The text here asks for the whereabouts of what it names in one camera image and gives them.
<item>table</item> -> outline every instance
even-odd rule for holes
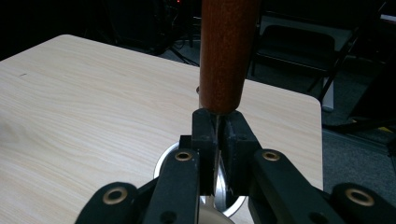
[[[149,182],[191,134],[198,79],[198,67],[71,35],[0,62],[2,222],[73,223],[102,186]],[[247,80],[238,110],[322,189],[316,99]],[[251,222],[247,202],[233,220]]]

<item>wooden dowel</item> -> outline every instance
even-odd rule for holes
[[[203,0],[200,104],[215,114],[240,103],[260,0]]]

